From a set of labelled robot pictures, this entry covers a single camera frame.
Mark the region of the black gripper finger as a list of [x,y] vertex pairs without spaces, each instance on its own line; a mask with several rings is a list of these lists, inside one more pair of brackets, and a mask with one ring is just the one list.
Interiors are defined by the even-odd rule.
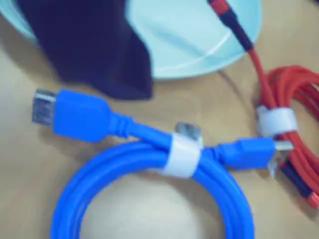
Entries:
[[19,0],[38,44],[66,83],[120,100],[153,95],[151,60],[124,0]]

